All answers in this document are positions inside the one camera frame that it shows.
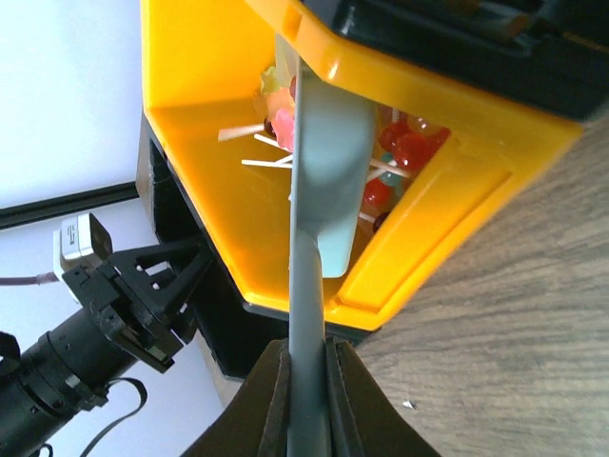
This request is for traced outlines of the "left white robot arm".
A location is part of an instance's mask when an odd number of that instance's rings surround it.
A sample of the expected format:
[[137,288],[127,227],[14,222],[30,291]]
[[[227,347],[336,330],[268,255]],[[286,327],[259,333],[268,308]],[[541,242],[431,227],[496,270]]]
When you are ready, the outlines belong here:
[[213,260],[194,237],[64,273],[80,309],[26,351],[1,336],[2,455],[38,455],[76,414],[103,406],[135,363],[166,372],[194,336],[184,306]]

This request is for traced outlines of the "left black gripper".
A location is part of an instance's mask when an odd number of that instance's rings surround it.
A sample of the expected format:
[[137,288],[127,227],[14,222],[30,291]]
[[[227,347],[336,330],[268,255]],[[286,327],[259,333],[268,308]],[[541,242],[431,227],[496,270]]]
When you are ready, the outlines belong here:
[[197,331],[186,304],[213,262],[200,237],[111,254],[62,275],[92,323],[116,347],[164,373]]

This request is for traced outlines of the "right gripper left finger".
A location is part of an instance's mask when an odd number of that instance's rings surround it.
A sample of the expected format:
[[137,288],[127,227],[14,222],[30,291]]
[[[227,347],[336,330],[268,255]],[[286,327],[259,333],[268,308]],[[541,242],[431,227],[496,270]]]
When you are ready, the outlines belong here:
[[186,456],[285,456],[290,401],[287,340],[273,340],[220,417]]

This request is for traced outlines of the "light blue slotted scoop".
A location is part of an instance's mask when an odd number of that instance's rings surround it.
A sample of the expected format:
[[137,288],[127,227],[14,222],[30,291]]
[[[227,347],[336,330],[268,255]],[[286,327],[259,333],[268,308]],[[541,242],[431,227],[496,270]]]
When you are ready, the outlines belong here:
[[290,406],[286,453],[328,456],[325,278],[345,274],[375,134],[374,102],[322,80],[300,59],[290,191]]

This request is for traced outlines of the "orange candy bin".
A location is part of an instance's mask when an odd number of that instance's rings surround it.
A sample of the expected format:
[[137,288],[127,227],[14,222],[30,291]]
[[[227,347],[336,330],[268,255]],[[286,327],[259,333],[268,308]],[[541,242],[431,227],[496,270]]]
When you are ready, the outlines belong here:
[[[373,331],[437,267],[581,137],[578,123],[502,99],[334,35],[297,1],[145,1],[146,117],[170,169],[249,303],[292,302],[288,235],[322,258],[310,297],[327,322]],[[304,66],[303,149],[293,166],[252,166],[279,150],[223,128],[263,117],[256,94],[279,42]],[[449,137],[377,233],[358,222],[378,105]]]

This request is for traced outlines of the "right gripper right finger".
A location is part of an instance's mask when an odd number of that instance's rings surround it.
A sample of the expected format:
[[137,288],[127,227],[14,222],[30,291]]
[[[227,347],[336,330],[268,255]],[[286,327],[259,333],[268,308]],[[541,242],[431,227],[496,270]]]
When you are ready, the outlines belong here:
[[327,394],[334,456],[437,456],[391,405],[352,345],[325,342]]

